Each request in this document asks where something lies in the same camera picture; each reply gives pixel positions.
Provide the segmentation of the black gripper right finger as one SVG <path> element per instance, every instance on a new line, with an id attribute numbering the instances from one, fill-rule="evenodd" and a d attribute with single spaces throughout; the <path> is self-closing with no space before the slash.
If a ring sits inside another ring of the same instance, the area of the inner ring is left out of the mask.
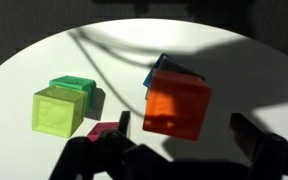
<path id="1" fill-rule="evenodd" d="M 241 113 L 232 113 L 233 140 L 251 161 L 246 180 L 282 180 L 288 176 L 288 141 L 256 127 Z"/>

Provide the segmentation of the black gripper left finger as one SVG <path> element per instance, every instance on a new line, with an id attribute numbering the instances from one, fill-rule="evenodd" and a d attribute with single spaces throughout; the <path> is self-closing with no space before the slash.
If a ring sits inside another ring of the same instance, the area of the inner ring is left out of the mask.
<path id="1" fill-rule="evenodd" d="M 130 112 L 123 111 L 117 129 L 104 130 L 91 141 L 86 136 L 71 138 L 49 180 L 93 180 L 106 172 L 113 180 L 157 180 L 169 162 L 144 144 L 137 145 L 127 136 Z"/>

